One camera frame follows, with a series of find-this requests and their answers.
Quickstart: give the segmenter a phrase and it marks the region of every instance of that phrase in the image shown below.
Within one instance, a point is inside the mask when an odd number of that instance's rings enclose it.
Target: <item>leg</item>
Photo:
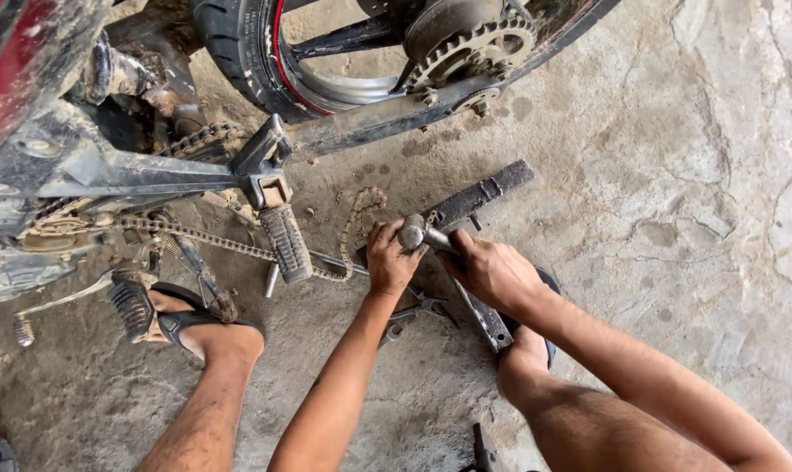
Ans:
[[[150,295],[161,312],[191,309],[181,300]],[[204,359],[204,373],[177,420],[137,471],[229,471],[247,381],[264,339],[253,327],[206,324],[184,329],[180,341]]]
[[[498,390],[527,419],[553,472],[728,471],[713,455],[618,398],[552,377],[544,339],[519,327]]]

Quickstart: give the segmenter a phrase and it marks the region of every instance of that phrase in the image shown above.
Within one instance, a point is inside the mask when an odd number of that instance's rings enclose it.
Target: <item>foot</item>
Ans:
[[[149,298],[154,308],[161,313],[186,312],[194,308],[179,298],[162,295],[160,292],[149,290]],[[155,320],[149,329],[148,341],[169,340]],[[239,324],[202,324],[190,326],[180,332],[180,341],[183,347],[189,349],[202,360],[207,359],[241,359],[253,362],[259,359],[265,349],[265,338],[259,330],[251,326]]]
[[[522,387],[553,377],[548,370],[548,346],[541,335],[521,326],[512,337],[515,342],[503,353],[498,365],[497,387],[503,398],[515,404],[513,397],[525,390]]]

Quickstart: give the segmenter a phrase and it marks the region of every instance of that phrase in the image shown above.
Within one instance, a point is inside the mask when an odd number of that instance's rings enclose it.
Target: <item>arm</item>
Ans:
[[[466,260],[446,269],[484,302],[553,341],[621,399],[695,439],[739,472],[792,472],[792,456],[725,394],[661,352],[601,322],[541,283],[505,244],[451,235]]]
[[[402,254],[400,228],[401,221],[376,223],[367,236],[370,292],[279,439],[268,471],[338,469],[358,425],[381,333],[428,250]]]

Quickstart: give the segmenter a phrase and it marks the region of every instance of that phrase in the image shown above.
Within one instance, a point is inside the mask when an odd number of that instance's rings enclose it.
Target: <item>pliers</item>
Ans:
[[[453,316],[451,316],[451,314],[442,304],[442,302],[447,302],[448,299],[426,296],[424,290],[412,283],[408,284],[408,290],[410,290],[413,296],[419,298],[419,305],[411,306],[410,308],[405,308],[404,310],[393,313],[390,316],[390,321],[401,319],[406,316],[419,315],[422,312],[426,312],[432,314],[433,316],[439,316],[441,318],[448,319],[451,321],[451,324],[453,324],[453,327],[460,329],[460,326],[456,321],[454,321]]]

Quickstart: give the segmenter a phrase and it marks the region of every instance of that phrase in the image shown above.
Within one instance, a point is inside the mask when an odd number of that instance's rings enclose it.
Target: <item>rubber footpeg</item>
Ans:
[[[132,343],[144,341],[149,337],[151,323],[157,317],[157,310],[151,303],[145,285],[137,281],[118,280],[117,274],[114,274],[113,282],[107,299],[117,309],[117,315],[125,325],[125,337]]]
[[[314,273],[311,255],[299,231],[291,205],[287,203],[259,212],[271,249],[277,257],[279,272],[286,284],[302,281]]]

